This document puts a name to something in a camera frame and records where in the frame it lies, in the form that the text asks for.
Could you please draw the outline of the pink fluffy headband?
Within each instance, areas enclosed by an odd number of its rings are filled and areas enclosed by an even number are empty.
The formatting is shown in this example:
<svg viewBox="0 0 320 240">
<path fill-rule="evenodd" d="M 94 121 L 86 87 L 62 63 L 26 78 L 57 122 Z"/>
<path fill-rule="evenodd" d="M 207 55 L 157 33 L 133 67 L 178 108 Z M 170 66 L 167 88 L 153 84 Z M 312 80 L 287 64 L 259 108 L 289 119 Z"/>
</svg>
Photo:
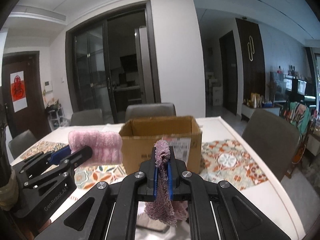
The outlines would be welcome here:
<svg viewBox="0 0 320 240">
<path fill-rule="evenodd" d="M 68 144 L 74 153 L 84 146 L 92 149 L 92 157 L 81 166 L 120 165 L 123 162 L 122 138 L 116 132 L 102 132 L 90 129 L 74 130 L 68 133 Z"/>
</svg>

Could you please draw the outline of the mauve microfiber cloth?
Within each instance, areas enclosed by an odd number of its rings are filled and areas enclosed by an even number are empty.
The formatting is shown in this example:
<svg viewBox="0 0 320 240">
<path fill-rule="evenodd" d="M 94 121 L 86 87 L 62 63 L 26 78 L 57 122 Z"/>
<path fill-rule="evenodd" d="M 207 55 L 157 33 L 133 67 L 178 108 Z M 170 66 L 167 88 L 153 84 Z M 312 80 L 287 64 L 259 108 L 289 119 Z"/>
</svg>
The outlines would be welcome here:
<svg viewBox="0 0 320 240">
<path fill-rule="evenodd" d="M 176 226 L 178 221 L 188 219 L 188 203 L 170 199 L 169 164 L 169 144 L 165 140 L 159 140 L 155 143 L 156 196 L 153 202 L 146 203 L 145 212 L 152 220 L 159 220 L 168 226 Z"/>
</svg>

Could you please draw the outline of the grey chair far left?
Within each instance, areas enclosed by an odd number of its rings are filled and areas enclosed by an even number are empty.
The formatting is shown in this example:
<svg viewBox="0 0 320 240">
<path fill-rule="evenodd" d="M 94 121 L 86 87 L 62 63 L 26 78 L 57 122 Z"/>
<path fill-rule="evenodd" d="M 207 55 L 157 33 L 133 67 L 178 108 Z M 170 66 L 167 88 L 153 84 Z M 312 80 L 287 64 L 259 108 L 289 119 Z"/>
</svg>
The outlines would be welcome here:
<svg viewBox="0 0 320 240">
<path fill-rule="evenodd" d="M 103 113 L 101 109 L 90 109 L 72 114 L 71 126 L 103 125 Z"/>
</svg>

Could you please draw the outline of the brown cardboard box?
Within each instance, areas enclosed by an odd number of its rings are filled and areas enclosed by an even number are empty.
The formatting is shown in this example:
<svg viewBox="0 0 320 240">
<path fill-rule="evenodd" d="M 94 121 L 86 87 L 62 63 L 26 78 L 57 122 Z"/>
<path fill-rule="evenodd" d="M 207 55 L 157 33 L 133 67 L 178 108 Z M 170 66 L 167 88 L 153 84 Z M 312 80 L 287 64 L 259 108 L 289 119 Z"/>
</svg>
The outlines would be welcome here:
<svg viewBox="0 0 320 240">
<path fill-rule="evenodd" d="M 159 116 L 127 121 L 119 132 L 123 165 L 127 174 L 151 159 L 152 149 L 171 146 L 175 158 L 187 169 L 200 172 L 202 131 L 192 116 Z"/>
</svg>

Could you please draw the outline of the patterned tile table runner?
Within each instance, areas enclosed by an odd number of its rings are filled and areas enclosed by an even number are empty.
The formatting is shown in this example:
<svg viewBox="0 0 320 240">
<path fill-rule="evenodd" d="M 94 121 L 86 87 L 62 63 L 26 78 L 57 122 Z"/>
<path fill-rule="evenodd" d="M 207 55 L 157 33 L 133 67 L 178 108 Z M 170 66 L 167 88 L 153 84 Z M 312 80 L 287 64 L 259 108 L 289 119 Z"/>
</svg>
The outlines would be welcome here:
<svg viewBox="0 0 320 240">
<path fill-rule="evenodd" d="M 226 180 L 242 191 L 267 181 L 267 176 L 237 140 L 204 142 L 201 149 L 200 176 L 210 182 Z M 104 165 L 75 170 L 77 188 L 89 190 L 99 182 L 109 184 L 126 176 L 124 166 Z"/>
</svg>

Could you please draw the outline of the grey chair behind box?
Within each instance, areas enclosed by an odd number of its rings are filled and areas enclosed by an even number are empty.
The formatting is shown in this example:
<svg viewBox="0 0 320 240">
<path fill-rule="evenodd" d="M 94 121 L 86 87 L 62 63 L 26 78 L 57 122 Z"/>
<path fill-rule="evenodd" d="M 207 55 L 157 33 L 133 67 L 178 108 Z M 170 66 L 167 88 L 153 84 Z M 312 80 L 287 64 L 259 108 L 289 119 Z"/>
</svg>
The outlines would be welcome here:
<svg viewBox="0 0 320 240">
<path fill-rule="evenodd" d="M 176 116 L 175 105 L 168 102 L 129 105 L 125 112 L 125 122 L 130 119 L 157 116 Z"/>
</svg>

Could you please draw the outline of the red paper door poster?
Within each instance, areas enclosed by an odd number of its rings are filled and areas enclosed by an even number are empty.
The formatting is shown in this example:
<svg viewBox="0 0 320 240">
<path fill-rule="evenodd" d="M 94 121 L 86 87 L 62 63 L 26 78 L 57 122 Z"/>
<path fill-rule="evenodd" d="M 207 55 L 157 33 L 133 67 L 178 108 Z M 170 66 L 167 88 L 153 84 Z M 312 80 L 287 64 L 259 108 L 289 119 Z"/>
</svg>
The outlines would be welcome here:
<svg viewBox="0 0 320 240">
<path fill-rule="evenodd" d="M 24 71 L 10 74 L 10 92 L 15 113 L 28 107 Z"/>
</svg>

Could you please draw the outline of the grey chair right side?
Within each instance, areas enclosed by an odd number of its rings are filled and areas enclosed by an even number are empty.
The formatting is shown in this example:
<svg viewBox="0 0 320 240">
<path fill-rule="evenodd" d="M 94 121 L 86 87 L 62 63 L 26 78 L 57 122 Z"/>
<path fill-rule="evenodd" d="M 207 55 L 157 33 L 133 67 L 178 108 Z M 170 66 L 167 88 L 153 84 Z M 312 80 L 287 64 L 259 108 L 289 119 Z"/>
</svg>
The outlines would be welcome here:
<svg viewBox="0 0 320 240">
<path fill-rule="evenodd" d="M 242 138 L 279 181 L 284 178 L 301 142 L 298 129 L 281 117 L 267 122 L 251 118 Z"/>
</svg>

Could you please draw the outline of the dark glass sliding door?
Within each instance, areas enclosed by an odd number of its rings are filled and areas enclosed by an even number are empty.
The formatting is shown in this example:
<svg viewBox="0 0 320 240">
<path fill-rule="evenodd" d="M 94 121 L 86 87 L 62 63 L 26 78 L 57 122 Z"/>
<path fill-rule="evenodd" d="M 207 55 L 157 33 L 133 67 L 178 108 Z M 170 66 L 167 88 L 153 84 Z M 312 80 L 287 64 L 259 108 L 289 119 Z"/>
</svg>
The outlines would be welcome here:
<svg viewBox="0 0 320 240">
<path fill-rule="evenodd" d="M 74 113 L 98 109 L 105 123 L 119 123 L 131 105 L 160 103 L 150 0 L 67 31 L 66 72 Z"/>
</svg>

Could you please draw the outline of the colourful clothes on chair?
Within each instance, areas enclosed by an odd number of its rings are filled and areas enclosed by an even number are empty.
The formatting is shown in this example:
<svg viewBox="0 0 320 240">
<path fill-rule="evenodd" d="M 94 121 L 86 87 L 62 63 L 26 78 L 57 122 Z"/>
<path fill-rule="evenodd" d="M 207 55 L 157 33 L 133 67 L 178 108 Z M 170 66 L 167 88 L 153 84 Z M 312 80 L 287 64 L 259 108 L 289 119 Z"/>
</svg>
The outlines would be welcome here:
<svg viewBox="0 0 320 240">
<path fill-rule="evenodd" d="M 291 102 L 287 119 L 299 130 L 301 135 L 305 135 L 311 119 L 310 109 L 302 103 Z"/>
</svg>

